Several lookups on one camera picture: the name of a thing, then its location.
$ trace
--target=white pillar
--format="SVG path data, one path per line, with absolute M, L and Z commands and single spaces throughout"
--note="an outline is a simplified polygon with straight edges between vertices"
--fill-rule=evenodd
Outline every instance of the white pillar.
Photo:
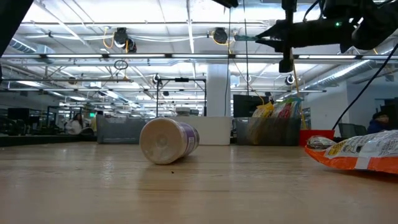
M 208 65 L 207 116 L 231 116 L 229 69 L 225 65 Z

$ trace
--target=wall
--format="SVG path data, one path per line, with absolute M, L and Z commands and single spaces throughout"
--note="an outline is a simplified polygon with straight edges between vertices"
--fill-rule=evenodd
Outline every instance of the wall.
M 363 89 L 364 84 L 348 85 L 348 101 L 352 102 Z M 398 97 L 398 86 L 395 85 L 370 85 L 358 101 L 349 109 L 349 121 L 367 127 L 376 108 L 380 110 L 380 104 L 384 99 Z
M 310 93 L 303 102 L 303 108 L 311 109 L 312 129 L 331 129 L 347 106 L 345 82 L 340 83 L 338 87 L 326 88 L 326 93 Z M 343 123 L 349 123 L 350 113 L 349 111 L 343 116 Z M 340 136 L 338 127 L 336 127 L 335 136 Z
M 19 93 L 0 93 L 0 108 L 2 109 L 17 107 L 47 111 L 48 106 L 58 105 L 59 98 L 50 95 L 39 95 L 34 92 L 28 92 L 28 96 L 21 96 Z

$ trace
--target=orange snack bag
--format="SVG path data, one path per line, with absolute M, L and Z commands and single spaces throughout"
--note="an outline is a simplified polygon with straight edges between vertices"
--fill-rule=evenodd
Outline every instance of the orange snack bag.
M 398 130 L 352 137 L 321 151 L 306 146 L 305 152 L 328 167 L 398 174 Z

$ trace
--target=ceiling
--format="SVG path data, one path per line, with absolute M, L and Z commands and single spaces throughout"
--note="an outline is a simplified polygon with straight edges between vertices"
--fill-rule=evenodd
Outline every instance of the ceiling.
M 284 19 L 280 1 L 246 0 L 245 9 L 240 5 L 231 11 L 211 0 L 44 0 L 33 4 L 25 16 L 15 39 L 28 46 L 45 45 L 56 54 L 122 54 L 123 50 L 113 45 L 111 34 L 117 27 L 126 27 L 127 33 L 137 45 L 137 54 L 227 54 L 227 45 L 218 45 L 211 38 L 216 27 L 223 27 L 233 35 L 254 36 L 275 24 L 277 19 Z M 298 1 L 295 21 L 302 21 L 305 11 L 312 1 Z M 319 8 L 315 7 L 307 16 L 308 20 L 317 19 Z M 231 42 L 230 50 L 234 54 L 275 54 L 268 46 L 248 42 Z M 294 49 L 294 54 L 336 55 L 338 45 L 304 47 Z M 7 54 L 21 52 L 8 47 Z M 24 67 L 36 75 L 44 77 L 51 73 L 51 78 L 100 78 L 107 79 L 116 74 L 114 60 L 80 60 L 88 63 L 82 66 L 71 65 L 68 60 L 55 60 L 52 65 L 35 64 L 34 60 L 8 60 L 19 67 Z M 100 86 L 110 89 L 153 88 L 152 78 L 159 74 L 162 78 L 197 77 L 206 78 L 207 60 L 152 60 L 149 66 L 146 59 L 128 60 L 129 68 L 118 73 L 118 78 L 128 77 L 132 83 L 102 82 Z M 232 75 L 240 77 L 241 73 L 250 75 L 254 89 L 285 88 L 284 78 L 289 74 L 280 74 L 279 60 L 250 61 L 248 70 L 243 60 L 229 62 Z M 309 82 L 326 71 L 336 67 L 335 63 L 319 60 L 317 63 L 296 63 L 295 68 L 300 84 Z M 62 83 L 64 88 L 77 88 Z M 174 83 L 169 88 L 199 88 L 193 82 Z M 140 99 L 150 100 L 149 96 L 138 92 L 120 92 L 121 96 L 132 102 Z M 165 98 L 203 98 L 203 92 L 171 93 Z

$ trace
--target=table surface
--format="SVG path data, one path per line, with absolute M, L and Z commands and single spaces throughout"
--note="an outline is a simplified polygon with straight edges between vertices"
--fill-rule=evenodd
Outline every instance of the table surface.
M 135 145 L 0 148 L 0 223 L 397 223 L 398 177 L 299 147 L 200 146 L 169 166 Z

